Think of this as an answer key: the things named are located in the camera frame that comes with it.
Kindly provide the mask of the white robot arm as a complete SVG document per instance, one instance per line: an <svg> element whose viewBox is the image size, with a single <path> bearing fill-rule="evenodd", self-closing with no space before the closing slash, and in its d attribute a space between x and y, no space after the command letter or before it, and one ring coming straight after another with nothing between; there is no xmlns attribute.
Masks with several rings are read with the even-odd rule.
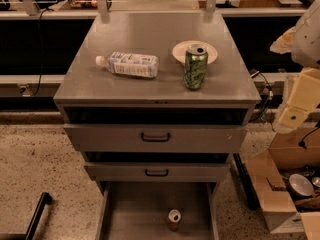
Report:
<svg viewBox="0 0 320 240"><path fill-rule="evenodd" d="M275 116L274 129L289 133L297 129L320 104L320 0L314 0L296 25L270 46L274 53L290 53L302 66L295 77L288 77L283 102Z"/></svg>

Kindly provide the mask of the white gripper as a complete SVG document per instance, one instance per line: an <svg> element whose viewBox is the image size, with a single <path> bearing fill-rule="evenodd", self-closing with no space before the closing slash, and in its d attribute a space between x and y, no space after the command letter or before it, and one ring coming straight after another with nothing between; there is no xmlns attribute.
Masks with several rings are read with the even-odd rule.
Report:
<svg viewBox="0 0 320 240"><path fill-rule="evenodd" d="M296 129L320 104L320 70L304 68L295 78L288 107L279 110L280 129Z"/></svg>

